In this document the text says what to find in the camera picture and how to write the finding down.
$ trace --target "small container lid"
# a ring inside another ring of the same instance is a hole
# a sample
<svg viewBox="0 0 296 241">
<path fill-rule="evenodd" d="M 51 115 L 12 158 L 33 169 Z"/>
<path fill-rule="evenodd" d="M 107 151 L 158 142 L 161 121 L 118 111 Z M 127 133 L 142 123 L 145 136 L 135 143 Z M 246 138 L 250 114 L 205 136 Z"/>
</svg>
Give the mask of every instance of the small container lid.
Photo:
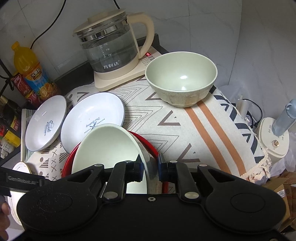
<svg viewBox="0 0 296 241">
<path fill-rule="evenodd" d="M 292 99 L 286 104 L 286 112 L 290 118 L 296 119 L 296 99 Z"/>
<path fill-rule="evenodd" d="M 122 13 L 125 13 L 124 9 L 116 9 L 116 10 L 113 10 L 110 12 L 100 12 L 99 14 L 88 18 L 86 22 L 84 22 L 83 24 L 81 24 L 80 26 L 75 28 L 73 31 L 73 34 L 78 35 L 78 33 L 81 31 L 86 33 L 86 32 L 92 31 L 96 28 L 100 28 L 100 27 L 116 20 L 116 19 L 114 19 L 114 17 L 118 16 Z"/>
</svg>

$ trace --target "black triangle pattern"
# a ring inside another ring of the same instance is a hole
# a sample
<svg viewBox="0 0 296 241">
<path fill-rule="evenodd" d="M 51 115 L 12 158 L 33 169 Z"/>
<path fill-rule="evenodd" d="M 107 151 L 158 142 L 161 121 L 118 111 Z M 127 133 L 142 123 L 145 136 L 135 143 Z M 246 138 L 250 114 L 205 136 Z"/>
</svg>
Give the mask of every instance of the black triangle pattern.
<svg viewBox="0 0 296 241">
<path fill-rule="evenodd" d="M 221 107 L 229 115 L 229 118 L 235 123 L 235 126 L 240 131 L 242 136 L 247 136 L 246 142 L 254 155 L 254 160 L 256 163 L 259 163 L 259 161 L 261 161 L 264 158 L 264 154 L 257 141 L 257 138 L 254 136 L 254 133 L 250 131 L 248 125 L 244 121 L 242 121 L 242 118 L 240 117 L 240 115 L 237 114 L 236 109 L 221 94 L 220 90 L 213 86 L 210 90 L 210 93 L 216 98 L 216 100 L 220 103 Z"/>
</svg>

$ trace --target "white bowl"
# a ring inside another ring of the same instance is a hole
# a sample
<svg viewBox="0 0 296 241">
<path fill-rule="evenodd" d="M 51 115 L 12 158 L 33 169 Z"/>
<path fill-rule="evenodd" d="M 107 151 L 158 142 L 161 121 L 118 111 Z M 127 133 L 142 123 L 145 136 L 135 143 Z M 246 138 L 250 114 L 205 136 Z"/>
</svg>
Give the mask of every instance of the white bowl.
<svg viewBox="0 0 296 241">
<path fill-rule="evenodd" d="M 67 102 L 61 95 L 53 96 L 39 106 L 26 130 L 25 143 L 30 151 L 42 150 L 55 141 L 61 132 L 66 110 Z"/>
<path fill-rule="evenodd" d="M 189 107 L 205 98 L 217 77 L 216 65 L 193 52 L 171 52 L 156 57 L 145 76 L 158 96 L 175 107 Z"/>
<path fill-rule="evenodd" d="M 94 164 L 112 168 L 121 161 L 135 161 L 140 155 L 145 173 L 141 182 L 127 184 L 127 193 L 156 193 L 158 182 L 157 162 L 140 141 L 124 128 L 114 124 L 103 124 L 94 128 L 83 139 L 75 154 L 72 173 Z"/>
<path fill-rule="evenodd" d="M 67 115 L 61 131 L 66 152 L 71 151 L 95 127 L 104 123 L 123 124 L 125 109 L 117 95 L 101 92 L 80 101 Z"/>
</svg>

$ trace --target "white plate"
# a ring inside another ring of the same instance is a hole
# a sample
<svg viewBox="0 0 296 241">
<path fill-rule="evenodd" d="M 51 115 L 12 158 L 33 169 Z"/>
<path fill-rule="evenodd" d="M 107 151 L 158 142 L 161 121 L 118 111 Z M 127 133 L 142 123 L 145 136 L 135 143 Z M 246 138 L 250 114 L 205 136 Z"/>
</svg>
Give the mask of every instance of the white plate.
<svg viewBox="0 0 296 241">
<path fill-rule="evenodd" d="M 13 170 L 16 170 L 19 172 L 31 173 L 28 166 L 24 162 L 18 162 L 13 167 Z M 7 197 L 7 199 L 8 199 L 8 204 L 11 210 L 11 215 L 19 225 L 22 225 L 17 215 L 17 203 L 25 193 L 11 191 L 10 194 L 11 194 L 11 197 Z"/>
<path fill-rule="evenodd" d="M 61 142 L 66 152 L 76 147 L 95 127 L 105 123 L 121 126 L 125 109 L 119 97 L 101 92 L 80 101 L 67 115 L 61 131 Z"/>
<path fill-rule="evenodd" d="M 61 132 L 66 116 L 67 102 L 56 95 L 46 100 L 32 116 L 26 130 L 26 147 L 39 151 L 51 145 Z"/>
</svg>

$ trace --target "black cable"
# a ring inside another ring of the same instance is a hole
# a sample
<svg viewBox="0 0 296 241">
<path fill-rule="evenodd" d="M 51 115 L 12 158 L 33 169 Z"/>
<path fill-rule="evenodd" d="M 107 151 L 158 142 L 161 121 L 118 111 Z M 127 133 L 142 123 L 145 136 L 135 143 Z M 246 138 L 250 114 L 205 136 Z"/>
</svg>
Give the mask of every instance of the black cable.
<svg viewBox="0 0 296 241">
<path fill-rule="evenodd" d="M 55 18 L 55 20 L 52 22 L 52 24 L 42 33 L 42 34 L 40 34 L 34 41 L 33 41 L 33 43 L 32 43 L 32 45 L 31 45 L 31 47 L 30 47 L 30 49 L 32 49 L 32 47 L 33 47 L 33 45 L 34 45 L 34 43 L 43 35 L 43 34 L 45 34 L 53 25 L 54 25 L 54 23 L 57 21 L 57 19 L 59 18 L 59 16 L 61 15 L 61 13 L 62 13 L 62 11 L 63 11 L 63 9 L 64 9 L 64 6 L 65 6 L 65 4 L 66 4 L 66 1 L 67 0 L 64 0 L 64 3 L 63 3 L 63 6 L 62 6 L 62 8 L 61 8 L 61 10 L 59 11 L 59 14 L 57 15 L 57 17 Z"/>
<path fill-rule="evenodd" d="M 254 105 L 256 105 L 256 106 L 259 108 L 259 110 L 260 110 L 260 112 L 261 112 L 261 117 L 260 117 L 260 119 L 259 119 L 256 123 L 254 123 L 254 126 L 257 127 L 258 124 L 259 124 L 259 122 L 260 122 L 260 121 L 262 120 L 262 118 L 263 118 L 263 112 L 262 112 L 260 106 L 257 105 L 257 104 L 256 104 L 254 101 L 252 101 L 252 100 L 249 100 L 249 99 L 243 99 L 243 100 L 250 101 L 250 102 L 252 102 Z"/>
<path fill-rule="evenodd" d="M 113 2 L 115 3 L 116 7 L 117 7 L 118 9 L 120 9 L 120 7 L 118 6 L 116 0 L 113 0 Z"/>
<path fill-rule="evenodd" d="M 251 115 L 251 113 L 249 111 L 247 111 L 247 114 L 250 118 L 251 118 L 251 125 L 250 125 L 250 128 L 253 129 L 254 127 L 254 120 L 253 120 L 253 117 Z"/>
<path fill-rule="evenodd" d="M 9 80 L 10 79 L 10 77 L 4 77 L 2 75 L 0 75 L 0 78 L 5 79 L 5 80 Z"/>
</svg>

